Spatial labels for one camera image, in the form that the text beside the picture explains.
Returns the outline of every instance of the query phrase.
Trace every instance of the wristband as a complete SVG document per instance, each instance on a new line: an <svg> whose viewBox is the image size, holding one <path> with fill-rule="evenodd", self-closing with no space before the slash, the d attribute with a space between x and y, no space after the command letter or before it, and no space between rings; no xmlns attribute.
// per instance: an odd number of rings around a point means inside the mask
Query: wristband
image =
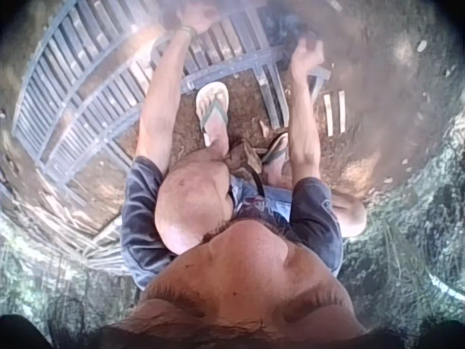
<svg viewBox="0 0 465 349"><path fill-rule="evenodd" d="M190 34L190 39L194 39L197 36L197 30L189 25L182 25L178 31L187 31Z"/></svg>

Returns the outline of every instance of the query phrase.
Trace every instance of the shirt sleeve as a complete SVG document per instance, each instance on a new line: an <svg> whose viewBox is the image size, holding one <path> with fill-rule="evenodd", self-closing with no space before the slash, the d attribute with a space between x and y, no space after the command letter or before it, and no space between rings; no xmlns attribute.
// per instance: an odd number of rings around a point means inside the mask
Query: shirt sleeve
<svg viewBox="0 0 465 349"><path fill-rule="evenodd" d="M331 190L317 178L304 178L292 194L291 226L299 240L335 275L343 257L341 228L333 213Z"/></svg>
<svg viewBox="0 0 465 349"><path fill-rule="evenodd" d="M158 167L141 156L134 160L126 180L121 250L136 285L142 290L175 258L155 227L155 206L162 182Z"/></svg>

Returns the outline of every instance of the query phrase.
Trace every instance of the hand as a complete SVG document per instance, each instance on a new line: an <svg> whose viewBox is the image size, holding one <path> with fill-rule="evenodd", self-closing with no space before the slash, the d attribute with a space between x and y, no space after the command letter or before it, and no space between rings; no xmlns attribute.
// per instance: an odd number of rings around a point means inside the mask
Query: hand
<svg viewBox="0 0 465 349"><path fill-rule="evenodd" d="M202 1L188 2L177 15L182 25L194 28L198 34L205 33L219 20L217 8Z"/></svg>
<svg viewBox="0 0 465 349"><path fill-rule="evenodd" d="M311 38L301 38L292 54L291 74L294 80L307 81L309 71L325 61L323 42Z"/></svg>

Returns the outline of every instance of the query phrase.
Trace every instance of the soil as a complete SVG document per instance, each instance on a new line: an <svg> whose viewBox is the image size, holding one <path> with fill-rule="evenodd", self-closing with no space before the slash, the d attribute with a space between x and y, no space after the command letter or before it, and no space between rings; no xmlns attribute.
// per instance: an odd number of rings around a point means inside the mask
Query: soil
<svg viewBox="0 0 465 349"><path fill-rule="evenodd" d="M332 70L331 80L315 102L323 179L333 188L358 198L368 198L374 190L386 191L404 183L434 155L448 120L462 109L464 65L458 49L459 37L433 6L421 1L346 1L342 12L323 0L287 2L323 38L323 65ZM33 162L9 131L28 57L43 35L37 28L46 24L57 3L34 1L28 5L0 45L0 107L7 115L1 123L1 146L20 173L14 176L4 162L1 168L18 195L38 205L45 205L39 195L45 186ZM428 45L418 53L421 40L427 40ZM266 139L262 135L259 122L269 126L269 121L253 73L230 76L224 83L231 96L231 141L244 137L253 146L266 147L276 132ZM347 132L342 135L338 122L341 90L345 91L347 106ZM331 96L335 127L332 138L326 136L323 94ZM193 93L182 98L174 130L172 164L203 146L194 101ZM135 125L117 139L130 156L135 152L137 130ZM72 184L88 207L72 207L64 199L63 205L74 212L84 210L93 226L101 228L121 209L124 178L125 174L111 160L99 154Z"/></svg>

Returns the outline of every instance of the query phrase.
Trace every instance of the foot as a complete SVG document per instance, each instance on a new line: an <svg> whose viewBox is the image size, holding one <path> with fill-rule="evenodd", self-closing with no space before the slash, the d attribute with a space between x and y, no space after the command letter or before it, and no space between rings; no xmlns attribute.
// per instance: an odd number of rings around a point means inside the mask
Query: foot
<svg viewBox="0 0 465 349"><path fill-rule="evenodd" d="M218 147L223 156L226 156L229 151L229 137L227 136L227 125L223 118L223 114L227 112L228 100L227 95L224 91L216 91L211 94L207 94L204 98L198 101L197 104L197 116L201 120L208 117L203 132L205 134L205 144L207 147L216 146ZM217 101L219 106L215 106L211 109L211 104Z"/></svg>
<svg viewBox="0 0 465 349"><path fill-rule="evenodd" d="M270 150L264 156L263 175L267 185L276 188L288 187L288 179L283 175L283 167L286 163L286 151L288 149L288 144L288 134L285 133L272 143Z"/></svg>

